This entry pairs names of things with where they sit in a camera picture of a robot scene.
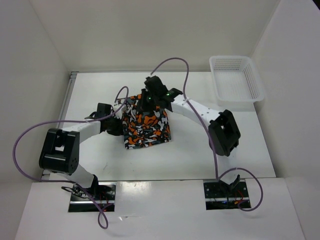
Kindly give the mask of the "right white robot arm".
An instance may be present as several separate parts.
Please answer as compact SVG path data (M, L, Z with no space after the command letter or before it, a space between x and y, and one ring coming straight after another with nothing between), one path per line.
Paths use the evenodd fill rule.
M235 180L221 180L218 174L217 156L229 157L234 148L239 145L240 130L229 110L217 111L206 107L186 96L185 91L176 88L167 89L158 76L148 76L141 90L138 101L139 112L151 112L160 107L172 113L180 114L200 124L208 136L208 144L213 152L215 177L219 191L225 197L230 197L237 191L240 176Z

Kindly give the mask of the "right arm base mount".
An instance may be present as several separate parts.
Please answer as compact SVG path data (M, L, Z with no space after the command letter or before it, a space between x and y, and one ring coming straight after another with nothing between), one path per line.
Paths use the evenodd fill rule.
M232 190L218 181L203 182L206 210L251 209L247 184L241 180Z

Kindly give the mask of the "orange camouflage shorts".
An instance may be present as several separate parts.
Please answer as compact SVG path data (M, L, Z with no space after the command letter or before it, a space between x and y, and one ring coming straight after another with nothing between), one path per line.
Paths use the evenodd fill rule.
M141 95L120 98L114 105L121 110L116 114L122 127L124 147L127 150L147 148L169 142L171 130L165 109L156 106L150 112L139 112Z

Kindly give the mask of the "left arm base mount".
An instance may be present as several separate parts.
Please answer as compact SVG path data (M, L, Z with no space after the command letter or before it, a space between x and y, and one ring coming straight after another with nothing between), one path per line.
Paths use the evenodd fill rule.
M91 193L90 196L97 203L98 207L104 212L115 211L116 198L116 182L99 182L99 189L97 193ZM61 187L64 191L70 193L69 213L87 213L98 212L94 203L83 190L78 186Z

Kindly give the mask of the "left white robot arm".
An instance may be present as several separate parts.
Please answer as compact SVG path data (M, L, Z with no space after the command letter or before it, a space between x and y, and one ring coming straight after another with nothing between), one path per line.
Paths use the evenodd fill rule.
M125 109L125 105L98 103L96 111L84 121L65 128L49 129L39 157L40 168L65 177L75 186L80 185L87 199L96 199L100 194L98 177L81 166L80 146L102 132L121 135L121 118Z

